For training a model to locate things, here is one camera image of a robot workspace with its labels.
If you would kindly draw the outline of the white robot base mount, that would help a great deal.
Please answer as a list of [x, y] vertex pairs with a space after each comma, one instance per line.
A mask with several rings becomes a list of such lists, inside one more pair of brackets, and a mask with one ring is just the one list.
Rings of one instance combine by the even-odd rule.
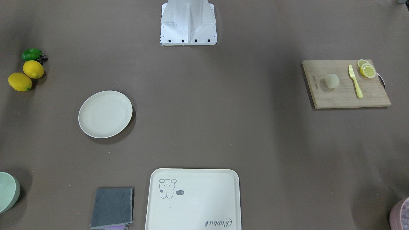
[[215, 9], [207, 0], [169, 0], [161, 16], [160, 45], [217, 44]]

